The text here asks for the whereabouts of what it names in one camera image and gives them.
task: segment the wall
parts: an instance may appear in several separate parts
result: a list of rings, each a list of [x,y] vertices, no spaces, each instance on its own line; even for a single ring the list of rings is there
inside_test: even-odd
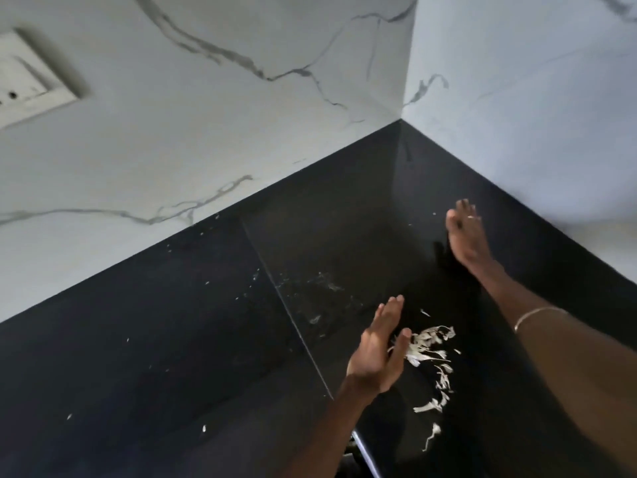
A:
[[[420,0],[402,116],[637,281],[635,2]]]
[[[0,321],[399,118],[415,0],[0,0],[81,100],[0,132]]]

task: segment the person's left hand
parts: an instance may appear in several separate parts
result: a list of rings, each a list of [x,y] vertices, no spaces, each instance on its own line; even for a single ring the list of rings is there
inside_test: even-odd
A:
[[[369,328],[361,335],[361,344],[347,364],[347,377],[359,381],[374,397],[384,393],[402,374],[404,357],[411,341],[411,330],[402,329],[394,351],[387,357],[387,343],[400,320],[402,295],[380,304]]]

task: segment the hand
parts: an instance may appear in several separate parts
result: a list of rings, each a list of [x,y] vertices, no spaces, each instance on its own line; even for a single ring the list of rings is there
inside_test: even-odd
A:
[[[457,201],[456,208],[447,212],[447,231],[454,256],[474,275],[497,265],[491,257],[482,218],[468,199]]]
[[[361,335],[361,344],[347,364],[346,381],[355,381],[373,400],[384,393],[402,374],[404,357],[411,341],[411,330],[402,329],[396,338],[394,351],[387,357],[387,342],[400,320],[402,295],[391,297],[378,305],[374,321]]]

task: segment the thin bangle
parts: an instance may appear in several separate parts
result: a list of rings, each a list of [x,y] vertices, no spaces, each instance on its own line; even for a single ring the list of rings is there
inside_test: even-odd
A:
[[[567,311],[565,311],[563,308],[559,308],[559,307],[540,307],[540,308],[536,308],[535,310],[531,310],[530,312],[525,313],[524,315],[522,315],[517,322],[515,322],[514,325],[514,333],[517,334],[517,329],[520,326],[520,324],[525,321],[526,319],[528,319],[531,315],[538,313],[538,312],[543,312],[544,310],[555,310],[557,312],[561,312],[561,313],[568,313]]]

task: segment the white switch plate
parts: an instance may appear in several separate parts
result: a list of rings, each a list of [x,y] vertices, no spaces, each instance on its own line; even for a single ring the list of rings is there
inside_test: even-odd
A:
[[[0,35],[0,129],[77,100],[15,32]]]

